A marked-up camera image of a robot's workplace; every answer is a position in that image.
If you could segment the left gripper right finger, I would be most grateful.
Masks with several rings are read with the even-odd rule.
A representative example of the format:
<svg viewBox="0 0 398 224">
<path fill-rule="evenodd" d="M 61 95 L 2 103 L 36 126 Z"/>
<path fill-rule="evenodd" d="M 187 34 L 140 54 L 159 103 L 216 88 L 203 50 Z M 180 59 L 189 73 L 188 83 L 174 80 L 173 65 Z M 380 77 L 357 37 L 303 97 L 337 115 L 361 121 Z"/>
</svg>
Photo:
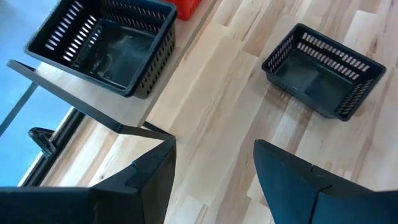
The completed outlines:
<svg viewBox="0 0 398 224">
<path fill-rule="evenodd" d="M 397 223 L 395 190 L 369 190 L 262 139 L 254 164 L 275 223 Z"/>
</svg>

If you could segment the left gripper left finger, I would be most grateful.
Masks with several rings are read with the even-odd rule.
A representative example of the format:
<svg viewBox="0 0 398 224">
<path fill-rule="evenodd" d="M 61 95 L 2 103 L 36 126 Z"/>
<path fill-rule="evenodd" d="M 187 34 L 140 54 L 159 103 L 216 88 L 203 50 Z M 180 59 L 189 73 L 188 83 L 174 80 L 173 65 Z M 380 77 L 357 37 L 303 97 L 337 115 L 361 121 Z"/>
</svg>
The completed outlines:
<svg viewBox="0 0 398 224">
<path fill-rule="evenodd" d="M 169 139 L 91 187 L 3 187 L 1 223 L 163 223 L 175 165 Z"/>
</svg>

